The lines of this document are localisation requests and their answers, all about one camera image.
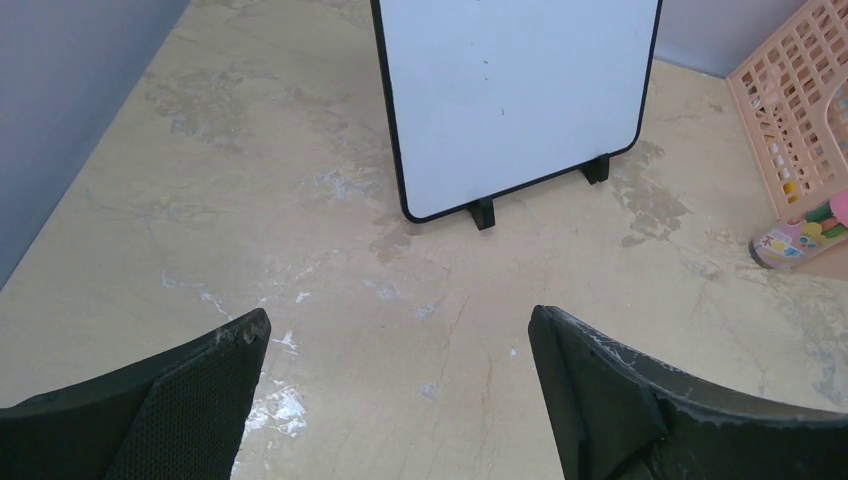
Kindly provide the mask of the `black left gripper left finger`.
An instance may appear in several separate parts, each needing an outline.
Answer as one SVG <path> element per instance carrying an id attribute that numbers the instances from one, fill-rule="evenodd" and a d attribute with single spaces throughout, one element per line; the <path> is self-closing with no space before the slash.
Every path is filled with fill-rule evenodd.
<path id="1" fill-rule="evenodd" d="M 230 478 L 270 334 L 257 308 L 183 345 L 2 409 L 2 478 Z"/>

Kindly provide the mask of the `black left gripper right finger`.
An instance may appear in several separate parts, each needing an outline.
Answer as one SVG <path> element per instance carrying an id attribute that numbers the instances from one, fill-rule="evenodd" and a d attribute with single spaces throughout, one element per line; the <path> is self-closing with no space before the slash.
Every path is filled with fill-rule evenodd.
<path id="1" fill-rule="evenodd" d="M 847 418 L 693 376 L 564 310 L 529 341 L 568 479 L 843 479 Z"/>

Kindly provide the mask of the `white whiteboard black frame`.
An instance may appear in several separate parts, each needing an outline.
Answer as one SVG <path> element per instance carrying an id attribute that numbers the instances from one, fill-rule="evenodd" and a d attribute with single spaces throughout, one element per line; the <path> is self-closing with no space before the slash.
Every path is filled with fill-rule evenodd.
<path id="1" fill-rule="evenodd" d="M 399 200 L 423 224 L 579 170 L 639 138 L 658 1 L 371 3 Z"/>

